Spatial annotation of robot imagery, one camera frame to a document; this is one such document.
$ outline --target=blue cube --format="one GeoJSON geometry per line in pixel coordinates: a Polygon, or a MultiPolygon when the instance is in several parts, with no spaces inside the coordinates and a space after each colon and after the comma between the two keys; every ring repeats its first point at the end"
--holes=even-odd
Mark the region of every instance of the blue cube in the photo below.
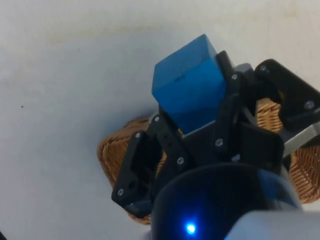
{"type": "Polygon", "coordinates": [[[226,82],[203,34],[154,67],[152,95],[184,134],[217,118],[226,82]]]}

